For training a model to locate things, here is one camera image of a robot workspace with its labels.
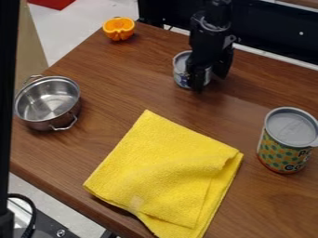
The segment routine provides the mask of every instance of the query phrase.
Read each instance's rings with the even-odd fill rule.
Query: table surface
[[[289,4],[294,4],[302,7],[318,8],[318,0],[281,0]]]
[[[227,79],[198,95],[172,78],[172,58],[186,49],[187,36],[141,23],[124,42],[111,42],[102,30],[91,35],[45,71],[79,84],[79,121],[69,131],[40,133],[15,118],[12,172],[122,237],[152,237],[132,215],[82,188],[149,109],[245,154],[205,237],[317,237],[317,153],[305,169],[284,176],[265,168],[256,148],[270,109],[296,106],[318,117],[318,72],[235,50]]]

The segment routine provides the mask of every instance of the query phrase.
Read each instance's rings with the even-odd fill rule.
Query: stainless steel pot
[[[70,129],[80,108],[78,84],[61,76],[31,76],[15,99],[16,115],[36,130]]]

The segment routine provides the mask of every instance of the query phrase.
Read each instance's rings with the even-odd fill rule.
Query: yellow towel
[[[84,187],[160,238],[202,237],[242,158],[228,145],[145,111]]]

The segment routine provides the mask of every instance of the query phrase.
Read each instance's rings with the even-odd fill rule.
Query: pot rim
[[[25,119],[24,117],[22,117],[19,113],[18,113],[18,106],[19,106],[19,102],[20,102],[20,98],[22,97],[22,95],[25,93],[25,90],[30,88],[30,87],[33,87],[33,86],[36,86],[37,84],[39,83],[42,83],[43,81],[45,80],[54,80],[54,79],[58,79],[58,80],[64,80],[64,81],[67,81],[68,83],[71,83],[77,90],[78,94],[77,94],[77,98],[76,98],[76,102],[74,103],[74,105],[68,110],[68,111],[65,111],[64,113],[58,115],[58,116],[55,116],[53,118],[50,118],[50,119],[46,119],[46,120],[28,120],[28,119]],[[76,104],[79,102],[81,98],[81,90],[80,90],[80,87],[79,85],[72,79],[68,78],[68,77],[63,77],[63,76],[42,76],[34,81],[32,81],[31,83],[25,85],[20,91],[19,93],[17,94],[17,96],[15,97],[15,100],[14,100],[14,111],[15,111],[15,114],[19,117],[19,119],[25,121],[25,122],[30,122],[30,123],[44,123],[44,122],[50,122],[52,120],[55,120],[63,115],[65,115],[66,113],[70,112],[75,106]]]

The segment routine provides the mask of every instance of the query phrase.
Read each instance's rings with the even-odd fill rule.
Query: halved orange
[[[130,18],[114,18],[105,21],[102,29],[114,41],[126,40],[134,34],[135,21]]]

